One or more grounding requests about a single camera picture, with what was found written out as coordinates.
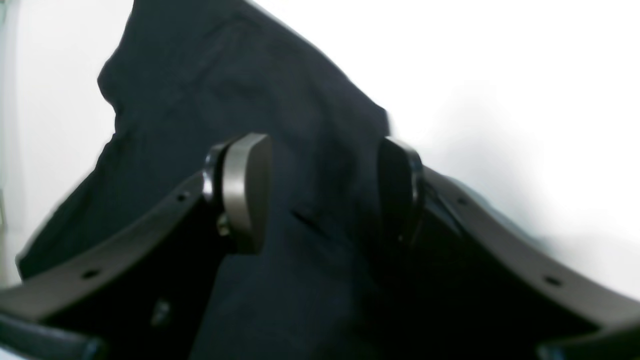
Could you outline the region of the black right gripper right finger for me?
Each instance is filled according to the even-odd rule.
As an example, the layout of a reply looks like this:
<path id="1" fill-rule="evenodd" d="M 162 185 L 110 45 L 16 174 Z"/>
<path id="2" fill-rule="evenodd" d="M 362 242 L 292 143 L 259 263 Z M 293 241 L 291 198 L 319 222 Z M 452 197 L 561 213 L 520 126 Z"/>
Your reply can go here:
<path id="1" fill-rule="evenodd" d="M 637 360 L 639 302 L 526 242 L 477 193 L 380 141 L 378 272 L 397 360 Z"/>

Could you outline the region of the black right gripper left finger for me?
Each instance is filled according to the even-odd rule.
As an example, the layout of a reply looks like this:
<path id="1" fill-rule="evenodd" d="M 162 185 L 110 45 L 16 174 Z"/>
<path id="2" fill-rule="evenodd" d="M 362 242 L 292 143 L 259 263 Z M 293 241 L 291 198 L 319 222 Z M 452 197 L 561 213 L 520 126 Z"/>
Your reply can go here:
<path id="1" fill-rule="evenodd" d="M 1 350 L 23 360 L 187 360 L 218 267 L 265 243 L 272 139 L 249 133 L 110 239 L 2 290 Z"/>

